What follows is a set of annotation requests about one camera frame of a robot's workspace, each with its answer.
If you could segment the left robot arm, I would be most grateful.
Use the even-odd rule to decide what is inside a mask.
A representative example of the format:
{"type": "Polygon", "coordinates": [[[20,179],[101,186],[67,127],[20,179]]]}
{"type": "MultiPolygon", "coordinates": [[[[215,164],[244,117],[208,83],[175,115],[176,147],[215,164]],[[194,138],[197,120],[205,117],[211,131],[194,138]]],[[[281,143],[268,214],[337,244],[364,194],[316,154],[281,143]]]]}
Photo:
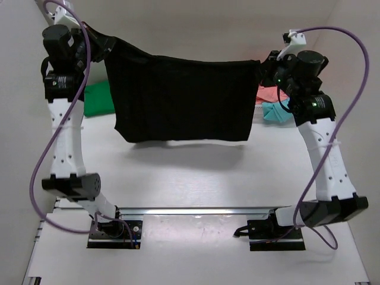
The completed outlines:
{"type": "Polygon", "coordinates": [[[62,24],[44,29],[42,36],[52,66],[43,82],[53,131],[52,166],[42,188],[82,206],[110,236],[118,236],[124,230],[124,221],[118,217],[117,206],[101,193],[99,174],[87,173],[83,160],[81,125],[88,45],[79,30],[62,24]]]}

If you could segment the black t shirt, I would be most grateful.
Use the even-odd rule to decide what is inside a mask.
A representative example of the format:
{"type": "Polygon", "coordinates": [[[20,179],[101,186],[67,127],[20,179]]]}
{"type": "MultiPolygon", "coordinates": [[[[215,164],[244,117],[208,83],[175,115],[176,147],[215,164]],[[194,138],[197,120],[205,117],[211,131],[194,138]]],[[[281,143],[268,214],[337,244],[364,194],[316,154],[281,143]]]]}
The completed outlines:
{"type": "Polygon", "coordinates": [[[115,108],[115,129],[127,142],[249,138],[259,61],[204,62],[152,55],[114,38],[115,45],[102,62],[115,108]]]}

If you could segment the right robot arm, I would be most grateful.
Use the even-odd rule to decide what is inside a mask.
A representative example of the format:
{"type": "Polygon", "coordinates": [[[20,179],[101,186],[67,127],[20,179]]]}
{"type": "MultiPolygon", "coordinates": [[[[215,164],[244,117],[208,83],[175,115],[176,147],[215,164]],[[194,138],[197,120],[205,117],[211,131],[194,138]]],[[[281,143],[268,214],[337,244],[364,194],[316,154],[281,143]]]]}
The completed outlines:
{"type": "Polygon", "coordinates": [[[276,86],[289,97],[287,111],[304,139],[314,171],[316,198],[275,210],[266,223],[267,233],[279,238],[288,226],[310,228],[351,220],[368,208],[346,171],[339,142],[333,133],[337,123],[331,98],[320,89],[320,72],[328,59],[304,50],[297,55],[270,52],[261,65],[264,86],[276,86]]]}

